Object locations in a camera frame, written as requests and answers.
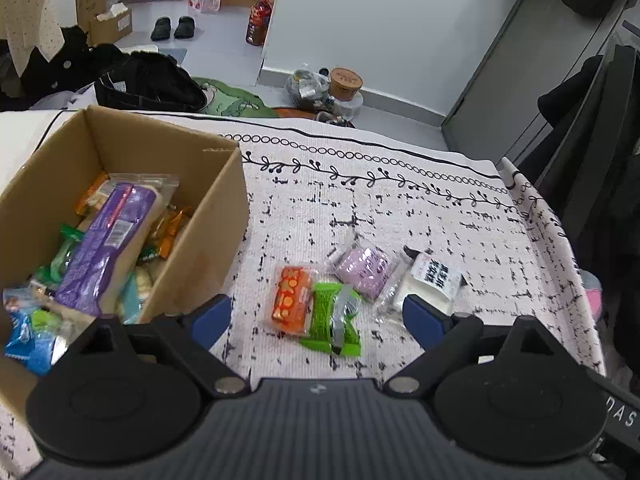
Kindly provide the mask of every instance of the barcode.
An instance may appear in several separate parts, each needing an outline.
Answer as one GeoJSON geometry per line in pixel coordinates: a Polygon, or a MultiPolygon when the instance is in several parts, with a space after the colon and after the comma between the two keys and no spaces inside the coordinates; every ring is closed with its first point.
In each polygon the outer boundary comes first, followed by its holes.
{"type": "Polygon", "coordinates": [[[115,247],[116,249],[119,249],[124,239],[129,234],[129,231],[131,231],[132,226],[132,222],[116,220],[113,223],[113,228],[111,228],[111,232],[104,243],[105,247],[115,247]]]}

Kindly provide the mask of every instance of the green candy wrapper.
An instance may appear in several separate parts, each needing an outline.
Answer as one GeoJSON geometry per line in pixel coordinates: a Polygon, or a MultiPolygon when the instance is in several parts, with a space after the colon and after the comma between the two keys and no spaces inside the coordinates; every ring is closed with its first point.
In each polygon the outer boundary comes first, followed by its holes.
{"type": "Polygon", "coordinates": [[[325,354],[359,357],[360,336],[351,321],[361,303],[362,298],[351,285],[316,283],[309,335],[300,344],[325,354]]]}

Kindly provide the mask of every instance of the black slipper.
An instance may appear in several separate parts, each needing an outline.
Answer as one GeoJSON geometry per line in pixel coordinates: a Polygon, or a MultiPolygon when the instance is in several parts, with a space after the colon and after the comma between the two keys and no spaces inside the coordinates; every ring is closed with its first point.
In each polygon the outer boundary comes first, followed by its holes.
{"type": "Polygon", "coordinates": [[[171,37],[171,18],[163,16],[156,20],[156,26],[151,33],[151,41],[168,40],[171,37]]]}
{"type": "Polygon", "coordinates": [[[186,40],[193,38],[193,33],[196,30],[196,22],[193,21],[191,16],[181,16],[178,20],[178,26],[175,28],[174,38],[176,40],[186,40]]]}

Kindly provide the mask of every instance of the purple snack package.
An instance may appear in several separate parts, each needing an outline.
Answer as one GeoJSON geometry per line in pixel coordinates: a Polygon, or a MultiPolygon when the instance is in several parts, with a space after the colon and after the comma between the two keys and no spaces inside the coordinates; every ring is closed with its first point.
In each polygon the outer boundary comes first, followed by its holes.
{"type": "Polygon", "coordinates": [[[375,247],[355,242],[335,264],[335,274],[340,281],[353,285],[353,289],[369,300],[375,300],[393,265],[386,253],[375,247]]]}
{"type": "Polygon", "coordinates": [[[109,195],[78,245],[55,300],[94,317],[110,284],[120,253],[151,210],[156,194],[144,186],[120,183],[109,195]]]}

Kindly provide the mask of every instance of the container lid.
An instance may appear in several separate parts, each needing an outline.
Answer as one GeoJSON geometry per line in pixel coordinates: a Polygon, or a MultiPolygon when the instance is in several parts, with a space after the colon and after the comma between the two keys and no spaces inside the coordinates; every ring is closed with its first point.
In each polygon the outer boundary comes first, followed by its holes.
{"type": "Polygon", "coordinates": [[[331,70],[331,81],[349,90],[359,90],[362,86],[362,78],[348,68],[334,68],[331,70]]]}

